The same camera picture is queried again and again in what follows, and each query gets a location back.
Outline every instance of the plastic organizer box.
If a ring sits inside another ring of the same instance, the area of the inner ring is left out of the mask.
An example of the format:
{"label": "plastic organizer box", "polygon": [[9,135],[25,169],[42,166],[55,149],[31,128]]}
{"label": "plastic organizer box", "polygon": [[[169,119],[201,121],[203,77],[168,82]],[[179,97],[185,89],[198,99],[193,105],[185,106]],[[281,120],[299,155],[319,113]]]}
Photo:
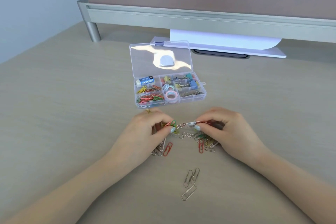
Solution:
{"label": "plastic organizer box", "polygon": [[[130,53],[134,77],[135,104],[138,108],[149,108],[175,103],[203,100],[206,91],[194,73],[188,41],[165,41],[147,44],[131,44]],[[137,80],[153,76],[154,82],[137,85]],[[138,93],[143,86],[155,86],[155,91]],[[146,95],[161,95],[164,99],[140,102]]]}

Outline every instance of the metal frame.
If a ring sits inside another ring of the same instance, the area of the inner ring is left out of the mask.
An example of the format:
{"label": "metal frame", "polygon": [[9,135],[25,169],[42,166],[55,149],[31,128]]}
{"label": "metal frame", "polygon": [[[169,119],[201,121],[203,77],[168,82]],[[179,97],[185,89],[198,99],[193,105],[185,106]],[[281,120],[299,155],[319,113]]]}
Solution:
{"label": "metal frame", "polygon": [[93,42],[109,23],[336,43],[336,20],[77,3]]}

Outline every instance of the white wall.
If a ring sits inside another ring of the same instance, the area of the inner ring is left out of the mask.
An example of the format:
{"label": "white wall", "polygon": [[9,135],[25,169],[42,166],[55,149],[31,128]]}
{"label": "white wall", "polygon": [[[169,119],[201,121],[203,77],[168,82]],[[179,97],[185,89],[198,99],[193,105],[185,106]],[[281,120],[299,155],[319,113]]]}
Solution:
{"label": "white wall", "polygon": [[82,20],[77,0],[0,1],[0,63]]}

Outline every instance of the wooden desk surface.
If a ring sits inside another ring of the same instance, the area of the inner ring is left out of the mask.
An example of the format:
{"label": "wooden desk surface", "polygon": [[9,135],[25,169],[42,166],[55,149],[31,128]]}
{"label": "wooden desk surface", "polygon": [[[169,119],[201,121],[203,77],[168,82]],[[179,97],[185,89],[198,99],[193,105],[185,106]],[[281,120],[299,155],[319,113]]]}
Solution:
{"label": "wooden desk surface", "polygon": [[[163,29],[79,23],[0,65],[0,220],[103,156],[139,112],[130,43]],[[212,106],[241,112],[262,141],[336,185],[336,44],[284,40],[287,59],[192,54],[204,101],[163,107],[179,123]],[[311,223],[275,186],[221,148],[199,154],[170,138],[168,157],[149,157],[105,191],[79,223]],[[183,180],[201,169],[186,201]]]}

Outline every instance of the transparent lid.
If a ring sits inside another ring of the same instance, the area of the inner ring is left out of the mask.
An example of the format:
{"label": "transparent lid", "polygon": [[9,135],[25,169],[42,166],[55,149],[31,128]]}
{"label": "transparent lid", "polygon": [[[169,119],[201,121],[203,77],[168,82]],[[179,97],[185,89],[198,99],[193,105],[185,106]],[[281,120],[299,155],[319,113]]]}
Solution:
{"label": "transparent lid", "polygon": [[164,41],[129,46],[134,78],[190,73],[193,69],[188,41]]}

